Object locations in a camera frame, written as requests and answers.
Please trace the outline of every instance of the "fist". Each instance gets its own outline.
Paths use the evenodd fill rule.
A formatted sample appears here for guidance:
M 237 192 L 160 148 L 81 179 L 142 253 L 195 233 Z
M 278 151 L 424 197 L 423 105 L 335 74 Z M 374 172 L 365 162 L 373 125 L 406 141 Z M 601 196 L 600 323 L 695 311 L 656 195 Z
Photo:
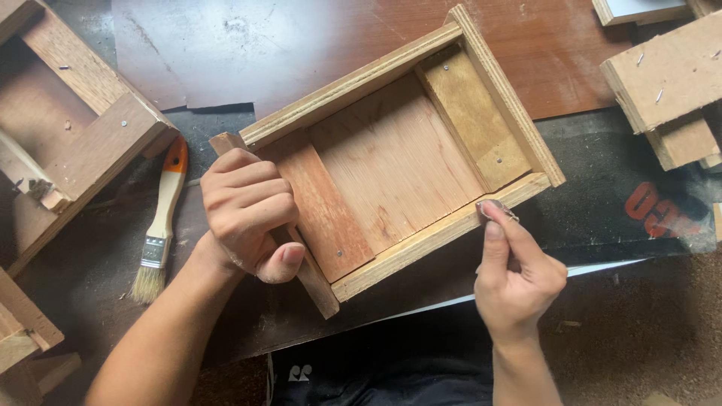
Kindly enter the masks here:
M 208 225 L 223 250 L 223 267 L 241 268 L 267 283 L 291 280 L 305 248 L 277 246 L 269 230 L 295 224 L 293 190 L 275 164 L 235 148 L 220 156 L 201 178 Z
M 500 203 L 482 204 L 492 220 L 486 225 L 484 256 L 474 283 L 479 313 L 495 345 L 537 340 L 536 324 L 566 285 L 567 267 L 542 252 Z

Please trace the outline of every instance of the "wooden box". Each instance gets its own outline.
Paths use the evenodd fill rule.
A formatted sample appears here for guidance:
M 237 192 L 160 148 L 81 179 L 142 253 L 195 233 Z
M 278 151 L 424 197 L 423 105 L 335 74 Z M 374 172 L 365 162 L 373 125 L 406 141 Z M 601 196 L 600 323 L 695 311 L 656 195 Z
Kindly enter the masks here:
M 0 169 L 12 182 L 0 179 L 0 265 L 10 275 L 133 157 L 178 134 L 45 4 L 0 0 Z
M 240 135 L 292 184 L 338 301 L 478 227 L 482 197 L 513 207 L 565 181 L 461 5 Z

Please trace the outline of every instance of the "workbench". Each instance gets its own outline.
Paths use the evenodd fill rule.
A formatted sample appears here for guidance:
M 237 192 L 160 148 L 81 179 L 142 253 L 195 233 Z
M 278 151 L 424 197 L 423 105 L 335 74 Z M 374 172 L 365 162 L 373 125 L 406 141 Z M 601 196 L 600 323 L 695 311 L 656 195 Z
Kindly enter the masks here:
M 51 6 L 114 65 L 109 1 Z M 187 180 L 199 178 L 214 161 L 208 138 L 236 132 L 255 121 L 250 104 L 196 111 L 176 108 L 164 113 L 188 140 Z M 620 108 L 546 118 L 535 124 L 567 183 L 547 189 L 514 211 L 548 254 L 574 266 L 716 249 L 709 208 L 722 198 L 715 195 L 722 190 L 719 176 L 710 175 L 696 163 L 662 171 L 646 139 L 632 135 Z M 17 280 L 66 336 L 51 355 L 78 352 L 83 360 L 82 370 L 51 393 L 48 403 L 79 401 L 105 357 L 144 310 L 126 299 L 125 293 L 135 278 L 145 230 L 155 213 L 161 165 L 162 157 L 136 158 Z M 635 193 L 642 194 L 637 197 L 639 202 L 647 199 L 650 188 L 657 191 L 657 200 L 669 200 L 690 219 L 687 228 L 699 225 L 697 233 L 685 238 L 670 238 L 669 234 L 652 238 L 645 223 L 650 216 L 663 217 L 665 213 L 639 213 L 634 201 Z M 178 272 L 208 229 L 197 183 L 184 188 L 173 226 L 171 275 Z M 266 285 L 248 276 L 220 317 L 204 365 L 267 353 L 468 297 L 473 293 L 482 241 L 481 229 L 466 234 L 341 303 L 341 311 L 327 321 L 298 280 Z

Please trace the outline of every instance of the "paint brush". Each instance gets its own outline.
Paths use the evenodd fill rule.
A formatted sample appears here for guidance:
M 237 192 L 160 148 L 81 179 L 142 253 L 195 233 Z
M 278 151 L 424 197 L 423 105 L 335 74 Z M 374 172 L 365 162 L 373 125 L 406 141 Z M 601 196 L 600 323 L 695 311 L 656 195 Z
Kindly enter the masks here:
M 151 303 L 165 287 L 165 262 L 173 238 L 173 210 L 181 194 L 187 168 L 188 146 L 183 137 L 178 137 L 165 156 L 163 172 L 160 174 L 158 208 L 145 234 L 140 268 L 131 289 L 131 297 L 139 303 Z

